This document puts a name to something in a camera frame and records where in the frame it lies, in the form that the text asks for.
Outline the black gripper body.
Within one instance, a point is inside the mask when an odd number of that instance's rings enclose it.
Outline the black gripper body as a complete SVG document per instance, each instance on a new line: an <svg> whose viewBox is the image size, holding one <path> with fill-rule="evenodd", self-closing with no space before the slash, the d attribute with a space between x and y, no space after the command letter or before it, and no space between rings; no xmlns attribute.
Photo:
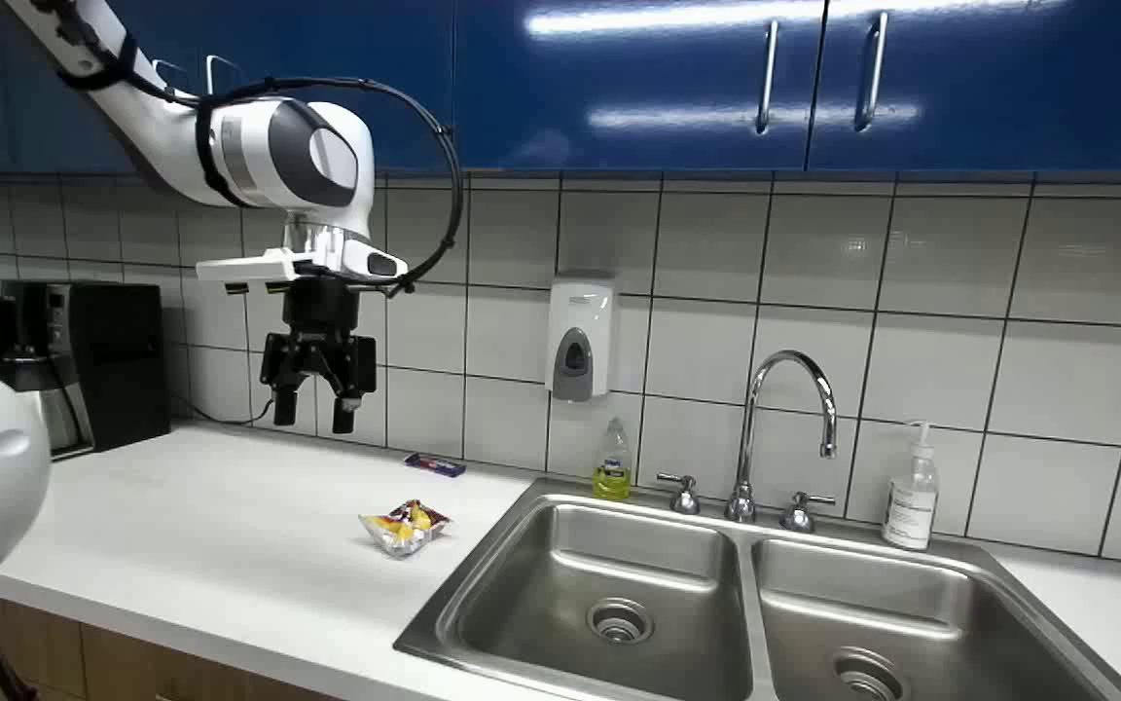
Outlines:
<svg viewBox="0 0 1121 701"><path fill-rule="evenodd" d="M377 346L359 333L359 291L339 275L302 275L285 289L285 326L263 333L262 380L297 391L317 372L335 393L377 391Z"/></svg>

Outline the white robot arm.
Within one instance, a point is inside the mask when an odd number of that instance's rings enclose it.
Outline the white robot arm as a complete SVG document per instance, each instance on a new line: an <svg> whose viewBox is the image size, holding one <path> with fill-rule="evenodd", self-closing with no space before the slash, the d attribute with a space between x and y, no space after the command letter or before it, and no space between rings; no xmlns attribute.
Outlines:
<svg viewBox="0 0 1121 701"><path fill-rule="evenodd" d="M224 291L280 291L285 330L268 330L262 355L272 422L293 424L299 387L324 378L335 393L329 429L351 433L377 391L373 343L354 330L359 289L404 272L400 258L370 240L370 124L335 102L178 88L107 0L5 4L158 182L190 202L285 213L280 245L197 262L193 275Z"/></svg>

